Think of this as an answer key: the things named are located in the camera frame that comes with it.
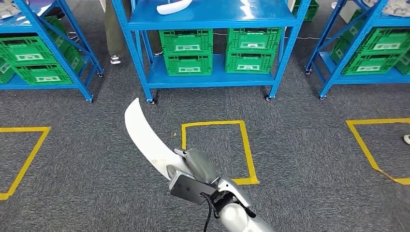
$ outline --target green plastic crate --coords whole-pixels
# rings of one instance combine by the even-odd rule
[[[47,22],[49,22],[51,25],[59,29],[61,32],[66,34],[65,28],[62,25],[62,23],[59,21],[59,19],[56,16],[49,16],[44,18]],[[50,37],[53,39],[53,41],[56,43],[57,47],[60,49],[60,51],[64,54],[65,51],[72,46],[68,41],[63,39],[61,36],[57,35],[55,32],[53,32],[51,29],[46,29]]]
[[[15,72],[30,85],[72,84],[60,64],[15,66]]]
[[[166,56],[210,55],[213,53],[212,29],[160,30],[162,50]]]
[[[282,28],[230,28],[228,52],[274,54]]]
[[[164,56],[169,76],[212,74],[212,55]]]
[[[57,63],[56,58],[36,34],[1,37],[0,52],[8,63],[15,66]]]
[[[14,76],[15,72],[5,60],[0,58],[0,84],[6,84]]]
[[[395,65],[403,75],[410,75],[410,52],[408,51]]]
[[[345,54],[346,49],[349,46],[349,41],[343,37],[340,37],[333,47],[332,52],[330,53],[330,58],[337,64],[340,59],[342,59]]]
[[[77,49],[74,46],[70,46],[64,53],[64,56],[70,66],[74,69],[75,73],[78,74],[81,68],[84,66],[84,61]]]
[[[227,73],[270,73],[274,54],[227,53]]]
[[[353,21],[361,14],[356,11],[351,19]],[[357,22],[342,37],[352,42],[364,23],[364,19]],[[362,41],[358,53],[361,54],[398,54],[410,48],[410,28],[374,28]]]
[[[344,70],[343,75],[387,73],[403,54],[355,55]]]
[[[299,10],[300,6],[300,0],[296,0],[295,5],[292,10],[292,14],[296,16],[297,11]],[[309,8],[307,9],[305,19],[303,21],[305,22],[311,22],[313,20],[313,17],[316,15],[317,11],[319,9],[319,4],[315,0],[310,1]]]
[[[56,16],[48,16],[48,17],[44,17],[44,19],[47,22],[49,22],[51,25],[59,29],[61,32],[64,32],[64,34],[66,33],[64,26],[60,22],[59,18],[57,18]]]

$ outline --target blue shelf frame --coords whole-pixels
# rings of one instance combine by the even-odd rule
[[[89,92],[87,87],[90,84],[95,72],[97,72],[99,76],[102,76],[104,69],[98,62],[97,57],[88,44],[67,3],[64,0],[31,0],[30,6],[27,5],[24,0],[15,0],[15,3],[21,10],[21,13],[4,20],[0,19],[0,33],[37,33],[74,83],[68,85],[29,85],[25,83],[24,80],[22,80],[17,74],[15,74],[8,83],[0,84],[0,89],[78,89],[84,95],[86,101],[92,102],[93,95]],[[72,28],[77,33],[82,46],[73,42],[67,35],[44,20],[44,16],[55,6],[60,7],[60,9],[65,13]],[[85,56],[83,56],[84,66],[79,74],[76,74],[71,68],[67,59],[54,44],[43,25],[57,33],[85,54]],[[81,76],[84,74],[88,64],[91,64],[91,70],[86,79],[83,81],[81,80]]]
[[[296,16],[289,10],[286,0],[197,0],[187,9],[170,15],[160,15],[156,11],[157,5],[166,4],[168,0],[131,0],[129,20],[121,0],[112,0],[112,3],[146,100],[153,102],[151,90],[157,88],[271,86],[269,98],[275,98],[310,0],[301,0]],[[147,35],[147,30],[162,29],[269,27],[290,28],[287,42],[284,33],[281,36],[274,75],[226,73],[225,55],[215,54],[211,76],[168,76],[163,57],[152,53]],[[144,72],[142,42],[148,59],[148,76]]]
[[[410,76],[401,74],[394,67],[386,74],[341,74],[342,70],[353,56],[360,43],[365,39],[366,35],[373,27],[410,27],[410,17],[398,17],[382,14],[382,10],[388,0],[379,0],[373,7],[368,7],[361,0],[354,0],[354,2],[362,9],[362,14],[345,26],[342,30],[339,30],[333,37],[327,39],[327,36],[346,1],[347,0],[337,1],[337,5],[332,12],[318,43],[316,44],[316,48],[305,66],[306,74],[310,74],[312,71],[311,67],[313,66],[315,71],[317,71],[320,80],[323,82],[323,87],[319,91],[319,97],[324,99],[326,97],[326,93],[330,90],[332,85],[410,83]],[[330,59],[329,52],[321,52],[323,48],[328,46],[333,40],[341,36],[345,31],[365,16],[366,20],[364,21],[364,24],[358,31],[353,42],[349,45],[345,55],[338,64],[335,64]],[[323,61],[327,71],[330,73],[328,78],[323,75],[316,64],[318,58]]]

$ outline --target white shoe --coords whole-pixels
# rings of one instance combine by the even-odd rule
[[[117,55],[112,55],[111,58],[110,58],[110,62],[111,62],[111,64],[120,64],[121,59]]]
[[[408,145],[410,145],[410,134],[406,134],[406,135],[403,137],[403,139],[404,139],[404,141],[405,141]]]

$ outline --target white curved blade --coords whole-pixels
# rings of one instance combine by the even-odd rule
[[[192,0],[181,0],[173,3],[168,3],[164,5],[157,6],[157,11],[161,15],[169,15],[176,13],[178,11],[182,11],[183,9],[187,8],[191,4]]]
[[[191,174],[182,157],[170,150],[149,126],[138,98],[125,111],[125,126],[137,148],[168,180],[170,177],[166,166],[169,164],[187,174]]]

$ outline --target yellow tape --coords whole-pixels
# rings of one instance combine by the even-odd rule
[[[354,125],[366,125],[366,124],[387,124],[387,123],[409,123],[410,118],[383,118],[383,119],[364,119],[364,120],[346,120],[346,124],[348,125],[349,129],[353,133],[356,141],[360,145],[361,149],[363,150],[364,154],[366,155],[367,160],[369,161],[371,167],[374,170],[379,171],[383,175],[387,176],[393,181],[396,181],[402,185],[410,185],[410,178],[395,178],[389,175],[387,172],[383,171],[376,163],[375,159],[371,155],[369,149],[367,148],[365,142],[363,141],[362,137],[360,137],[359,132],[357,132]]]
[[[26,173],[27,169],[29,168],[31,162],[33,161],[34,157],[36,156],[38,150],[43,144],[44,139],[48,135],[50,131],[50,127],[8,127],[8,128],[0,128],[0,132],[42,132],[39,140],[37,141],[36,145],[34,146],[33,150],[30,152],[29,157],[27,158],[26,162],[24,162],[23,167],[18,172],[16,178],[14,179],[12,185],[10,186],[9,190],[6,193],[0,193],[0,200],[7,200],[9,196],[13,195],[14,191],[16,190],[18,184],[20,183],[21,179],[23,178],[24,174]]]
[[[237,185],[255,185],[259,184],[259,180],[256,177],[255,166],[253,165],[252,153],[250,151],[248,133],[246,131],[245,122],[243,120],[231,120],[231,121],[210,121],[210,122],[192,122],[181,125],[182,135],[182,149],[187,149],[187,127],[194,126],[210,126],[210,125],[227,125],[227,124],[239,124],[241,130],[242,141],[244,145],[245,158],[248,166],[249,177],[248,178],[235,178],[233,181]]]

